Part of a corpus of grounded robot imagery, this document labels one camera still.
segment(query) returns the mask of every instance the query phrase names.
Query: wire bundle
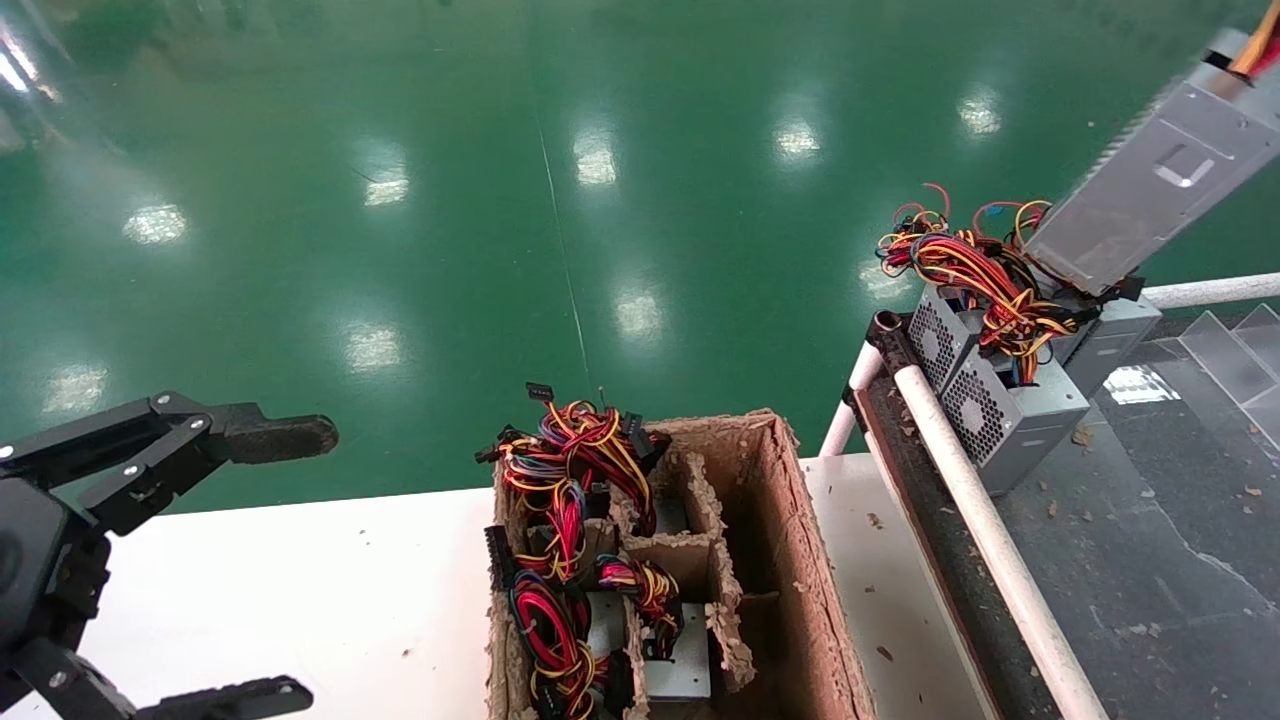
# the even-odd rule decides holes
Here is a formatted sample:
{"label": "wire bundle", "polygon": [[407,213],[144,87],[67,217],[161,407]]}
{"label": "wire bundle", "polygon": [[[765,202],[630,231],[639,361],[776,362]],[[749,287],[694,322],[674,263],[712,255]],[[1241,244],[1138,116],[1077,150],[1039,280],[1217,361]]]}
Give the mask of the wire bundle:
{"label": "wire bundle", "polygon": [[591,477],[593,470],[598,471],[631,498],[640,515],[639,533],[653,534],[657,521],[653,493],[644,470],[636,462],[639,452],[622,432],[622,415],[616,407],[605,407],[599,413],[585,400],[562,409],[547,401],[547,414],[539,423],[539,430],[543,438],[564,454],[570,464],[575,459],[582,460],[586,464],[586,478]]}
{"label": "wire bundle", "polygon": [[[577,573],[585,544],[586,493],[596,475],[611,480],[639,511],[639,533],[653,534],[655,516],[649,480],[637,452],[622,433],[617,409],[603,413],[586,401],[557,407],[547,401],[539,434],[508,428],[497,452],[502,478],[520,493],[521,505],[545,515],[550,533],[540,555],[517,555],[522,568],[562,583]],[[581,478],[573,478],[577,471]]]}
{"label": "wire bundle", "polygon": [[[1012,359],[1015,387],[1033,384],[1039,350],[1050,340],[1079,329],[1070,310],[1043,297],[1029,266],[1034,261],[1023,252],[1023,232],[1039,225],[1050,204],[988,202],[974,214],[972,229],[952,231],[946,190],[933,183],[925,187],[942,196],[942,213],[919,202],[899,208],[893,213],[895,232],[883,236],[876,250],[881,268],[891,277],[914,269],[928,283],[961,291],[966,309],[984,307],[979,345]],[[913,208],[915,211],[904,217]],[[987,236],[980,225],[980,215],[1002,208],[1018,208],[1014,229],[1004,241]]]}
{"label": "wire bundle", "polygon": [[603,691],[611,659],[594,657],[586,643],[590,606],[585,600],[567,603],[531,570],[516,573],[508,598],[520,637],[534,662],[530,692],[536,698],[539,691],[549,685],[554,702],[563,698],[563,707],[557,710],[564,717],[593,717],[595,700],[588,691]]}
{"label": "wire bundle", "polygon": [[1260,77],[1280,60],[1280,0],[1272,0],[1258,28],[1249,36],[1244,47],[1236,53],[1228,70],[1248,79]]}
{"label": "wire bundle", "polygon": [[676,641],[685,629],[680,610],[680,585],[666,570],[646,560],[626,562],[614,555],[595,559],[600,587],[617,591],[636,603],[636,611],[653,638],[645,642],[652,660],[671,660]]}

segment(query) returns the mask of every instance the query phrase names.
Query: black connector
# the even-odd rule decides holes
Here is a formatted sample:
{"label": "black connector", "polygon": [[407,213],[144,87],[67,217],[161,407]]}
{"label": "black connector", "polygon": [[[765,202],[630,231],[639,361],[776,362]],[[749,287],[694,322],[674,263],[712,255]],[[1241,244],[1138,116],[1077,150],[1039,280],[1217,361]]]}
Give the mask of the black connector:
{"label": "black connector", "polygon": [[527,437],[527,433],[520,432],[515,427],[508,424],[506,428],[502,429],[500,433],[498,433],[498,442],[502,445],[508,445],[522,437]]}
{"label": "black connector", "polygon": [[635,413],[623,415],[622,434],[631,441],[631,447],[636,451],[636,457],[644,457],[653,452],[653,442],[649,441],[649,433],[644,429],[643,416]]}
{"label": "black connector", "polygon": [[1119,283],[1116,283],[1116,297],[1137,302],[1138,296],[1142,295],[1142,288],[1144,287],[1147,287],[1147,278],[1125,275]]}
{"label": "black connector", "polygon": [[541,720],[564,720],[564,697],[552,683],[539,685],[534,701]]}
{"label": "black connector", "polygon": [[640,471],[644,473],[646,478],[649,477],[649,473],[658,466],[658,461],[662,460],[662,456],[667,454],[667,448],[671,447],[671,436],[654,430],[649,441],[653,443],[653,452],[643,455],[637,462]]}
{"label": "black connector", "polygon": [[556,392],[552,391],[552,386],[544,386],[541,383],[525,383],[525,389],[529,391],[530,400],[536,400],[539,402],[550,402],[556,400]]}
{"label": "black connector", "polygon": [[502,454],[498,452],[498,446],[490,445],[489,447],[476,451],[476,465],[484,465],[485,462],[497,462],[499,457],[502,457]]}
{"label": "black connector", "polygon": [[609,516],[609,486],[602,489],[593,489],[586,493],[586,518]]}
{"label": "black connector", "polygon": [[490,525],[484,529],[484,542],[489,546],[489,584],[494,592],[509,591],[516,585],[516,556],[507,541],[507,528]]}
{"label": "black connector", "polygon": [[614,717],[635,705],[635,680],[631,676],[631,659],[622,650],[609,653],[609,674],[604,679],[604,710]]}

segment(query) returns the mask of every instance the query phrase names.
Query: white pipe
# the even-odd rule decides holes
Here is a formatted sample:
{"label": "white pipe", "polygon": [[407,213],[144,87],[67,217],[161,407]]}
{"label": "white pipe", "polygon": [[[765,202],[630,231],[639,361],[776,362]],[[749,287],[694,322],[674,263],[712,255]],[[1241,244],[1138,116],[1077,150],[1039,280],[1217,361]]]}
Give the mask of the white pipe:
{"label": "white pipe", "polygon": [[982,553],[1000,594],[1009,605],[1018,630],[1032,653],[1044,684],[1057,702],[1064,720],[1107,720],[1107,714],[1084,675],[1080,661],[1068,644],[1062,629],[1050,612],[1044,596],[1032,579],[1023,556],[1009,537],[1009,529],[996,512],[987,488],[969,462],[969,456],[938,405],[933,388],[918,365],[893,374],[893,382],[924,439],[938,474],[951,491],[956,510],[964,518],[978,552]]}
{"label": "white pipe", "polygon": [[[854,363],[854,372],[849,374],[849,387],[852,389],[867,389],[872,384],[872,378],[881,368],[879,350],[869,342],[863,342],[863,348],[858,351],[858,360]],[[845,446],[849,445],[849,436],[854,432],[854,409],[845,405],[844,398],[836,405],[836,415],[827,428],[827,437],[822,441],[822,450],[818,457],[831,457],[844,455]]]}
{"label": "white pipe", "polygon": [[1142,296],[1157,310],[1280,297],[1280,273],[1148,287]]}

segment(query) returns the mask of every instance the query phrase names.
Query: black robotic arm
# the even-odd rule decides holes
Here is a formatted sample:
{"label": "black robotic arm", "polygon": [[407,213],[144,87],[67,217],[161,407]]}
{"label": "black robotic arm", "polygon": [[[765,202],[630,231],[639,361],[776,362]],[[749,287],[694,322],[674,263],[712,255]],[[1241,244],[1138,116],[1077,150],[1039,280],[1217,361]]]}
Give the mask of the black robotic arm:
{"label": "black robotic arm", "polygon": [[[255,720],[311,706],[287,676],[200,691],[136,710],[76,655],[110,573],[108,532],[127,536],[224,462],[324,455],[324,415],[270,420],[257,405],[205,406],[163,392],[0,445],[0,712],[35,689],[67,720]],[[110,470],[79,496],[49,491]]]}

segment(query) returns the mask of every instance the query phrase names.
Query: yellow wire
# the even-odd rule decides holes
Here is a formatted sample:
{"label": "yellow wire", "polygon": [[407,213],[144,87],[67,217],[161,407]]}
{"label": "yellow wire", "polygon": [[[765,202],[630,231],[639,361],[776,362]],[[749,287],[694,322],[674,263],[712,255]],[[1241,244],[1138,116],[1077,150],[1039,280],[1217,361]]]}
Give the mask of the yellow wire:
{"label": "yellow wire", "polygon": [[1244,47],[1235,55],[1235,60],[1226,69],[1233,73],[1249,74],[1253,70],[1253,65],[1266,53],[1277,20],[1280,20],[1280,0],[1271,0],[1271,6],[1262,15],[1258,28],[1253,31],[1249,41],[1244,44]]}

